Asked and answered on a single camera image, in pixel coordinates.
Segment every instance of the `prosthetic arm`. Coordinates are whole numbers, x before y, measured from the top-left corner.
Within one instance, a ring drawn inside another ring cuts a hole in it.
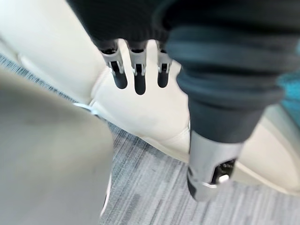
[[[177,81],[191,118],[188,187],[197,201],[210,199],[230,179],[264,109],[283,97],[277,78],[300,65],[300,1],[68,2],[119,88],[127,81],[118,38],[127,41],[139,95],[146,91],[147,40],[158,41],[160,87],[167,85],[171,59],[182,65]]]

